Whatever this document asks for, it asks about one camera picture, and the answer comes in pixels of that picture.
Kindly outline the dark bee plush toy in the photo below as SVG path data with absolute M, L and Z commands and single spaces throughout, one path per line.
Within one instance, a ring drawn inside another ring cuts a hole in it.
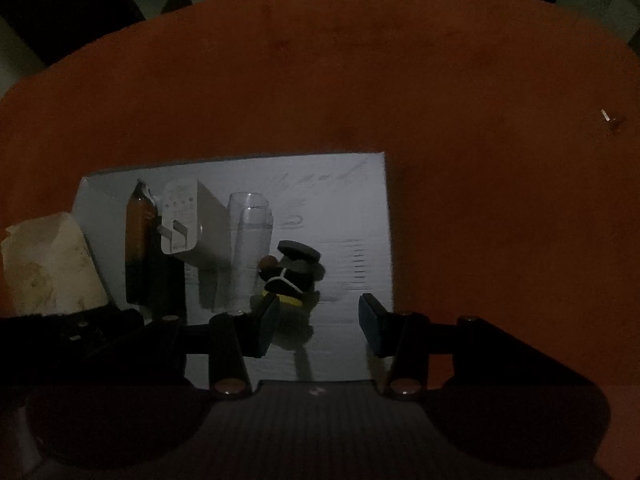
M 295 240 L 281 240 L 278 244 L 281 257 L 273 255 L 261 258 L 258 263 L 259 292 L 250 297 L 250 307 L 273 292 L 280 300 L 277 316 L 277 332 L 283 336 L 303 336 L 310 330 L 312 310 L 320 300 L 317 284 L 326 274 L 321 254 Z

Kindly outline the black rectangular case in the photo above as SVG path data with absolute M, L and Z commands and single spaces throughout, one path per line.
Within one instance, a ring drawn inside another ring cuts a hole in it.
M 126 301 L 136 306 L 145 322 L 186 319 L 184 263 L 160 254 L 125 263 Z

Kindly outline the clear plastic tube case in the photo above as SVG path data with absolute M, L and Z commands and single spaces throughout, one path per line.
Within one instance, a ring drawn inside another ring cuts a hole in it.
M 248 312 L 262 285 L 260 260 L 269 255 L 273 215 L 270 203 L 256 192 L 234 192 L 228 203 L 231 263 L 218 275 L 215 313 Z

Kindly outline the white power adapter plug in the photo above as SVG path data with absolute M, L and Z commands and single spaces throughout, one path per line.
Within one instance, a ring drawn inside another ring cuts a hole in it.
M 198 179 L 176 179 L 165 186 L 158 232 L 164 255 L 198 269 L 230 266 L 228 210 Z

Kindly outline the brown lip balm tube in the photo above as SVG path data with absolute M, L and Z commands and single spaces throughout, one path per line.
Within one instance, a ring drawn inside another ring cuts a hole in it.
M 157 206 L 149 185 L 137 180 L 126 207 L 125 263 L 150 258 L 157 250 Z

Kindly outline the white flat board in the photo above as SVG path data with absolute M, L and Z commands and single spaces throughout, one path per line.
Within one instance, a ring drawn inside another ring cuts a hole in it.
M 252 384 L 381 379 L 390 360 L 373 356 L 358 323 L 358 299 L 370 292 L 393 304 L 392 251 L 381 154 L 329 154 L 211 160 L 139 167 L 85 177 L 72 214 L 105 287 L 125 309 L 126 205 L 137 182 L 159 200 L 169 182 L 193 178 L 225 203 L 233 192 L 257 192 L 273 213 L 271 241 L 296 240 L 318 250 L 326 270 L 318 304 L 299 342 L 245 361 Z

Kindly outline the red table cloth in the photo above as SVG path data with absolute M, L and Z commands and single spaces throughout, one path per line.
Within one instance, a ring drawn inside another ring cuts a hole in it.
M 1 222 L 100 169 L 325 151 L 386 155 L 400 306 L 591 377 L 599 463 L 637 478 L 639 60 L 557 6 L 205 0 L 115 32 L 2 99 Z

